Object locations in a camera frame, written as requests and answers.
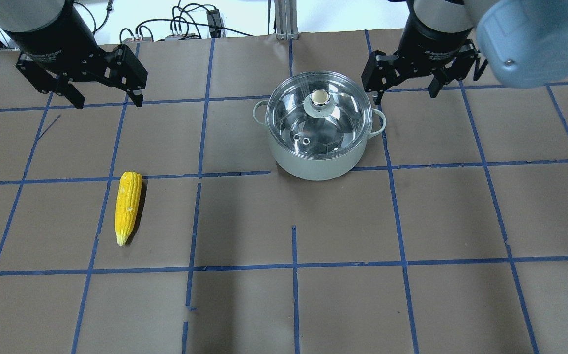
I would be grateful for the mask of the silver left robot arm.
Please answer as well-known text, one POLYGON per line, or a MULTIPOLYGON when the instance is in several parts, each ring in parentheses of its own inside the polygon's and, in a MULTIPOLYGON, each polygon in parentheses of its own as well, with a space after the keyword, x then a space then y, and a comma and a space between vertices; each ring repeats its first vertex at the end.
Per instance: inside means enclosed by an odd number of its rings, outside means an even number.
POLYGON ((16 68, 39 93, 82 109, 85 97, 75 83, 98 82, 142 107, 144 65, 124 43, 102 49, 72 0, 0 0, 0 27, 21 51, 16 68))

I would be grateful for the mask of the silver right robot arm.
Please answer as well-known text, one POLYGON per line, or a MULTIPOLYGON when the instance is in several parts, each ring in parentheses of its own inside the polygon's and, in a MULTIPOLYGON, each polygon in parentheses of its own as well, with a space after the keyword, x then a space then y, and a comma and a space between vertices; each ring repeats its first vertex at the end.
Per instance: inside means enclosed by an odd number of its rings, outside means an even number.
POLYGON ((529 89, 568 77, 568 0, 408 0, 398 49, 369 55, 361 82, 376 104, 413 78, 432 76, 435 98, 474 69, 491 69, 510 88, 529 89))

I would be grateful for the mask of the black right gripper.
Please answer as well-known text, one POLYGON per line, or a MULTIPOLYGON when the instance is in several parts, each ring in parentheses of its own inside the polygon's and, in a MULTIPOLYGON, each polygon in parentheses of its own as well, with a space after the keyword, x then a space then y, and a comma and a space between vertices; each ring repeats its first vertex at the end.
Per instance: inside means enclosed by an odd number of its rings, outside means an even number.
POLYGON ((374 105, 381 104, 384 92, 413 78, 433 76, 428 85, 430 98, 437 98, 452 80, 463 80, 473 65, 479 65, 479 52, 468 39, 471 29, 444 31, 426 25, 416 13, 408 15, 397 50, 388 55, 374 50, 361 74, 365 91, 374 105))

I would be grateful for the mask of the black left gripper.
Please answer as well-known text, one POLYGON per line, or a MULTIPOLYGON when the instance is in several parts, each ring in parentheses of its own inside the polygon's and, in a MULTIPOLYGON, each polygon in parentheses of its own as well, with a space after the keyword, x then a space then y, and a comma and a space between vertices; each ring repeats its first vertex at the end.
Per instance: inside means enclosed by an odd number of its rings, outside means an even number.
POLYGON ((98 82, 143 106, 148 72, 133 47, 100 47, 76 10, 61 10, 37 29, 5 33, 21 50, 16 68, 38 92, 57 92, 81 110, 85 98, 71 82, 98 82))

